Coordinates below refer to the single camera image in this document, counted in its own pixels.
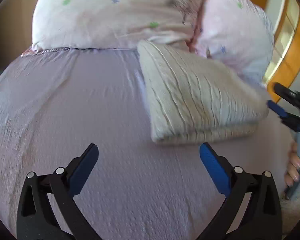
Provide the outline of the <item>person's right hand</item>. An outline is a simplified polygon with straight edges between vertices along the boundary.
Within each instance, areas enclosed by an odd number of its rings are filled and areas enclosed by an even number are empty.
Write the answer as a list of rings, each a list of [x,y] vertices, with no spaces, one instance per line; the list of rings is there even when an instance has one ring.
[[[289,161],[284,175],[284,181],[288,187],[292,187],[300,180],[300,158],[297,155],[297,147],[297,142],[293,141],[288,152]]]

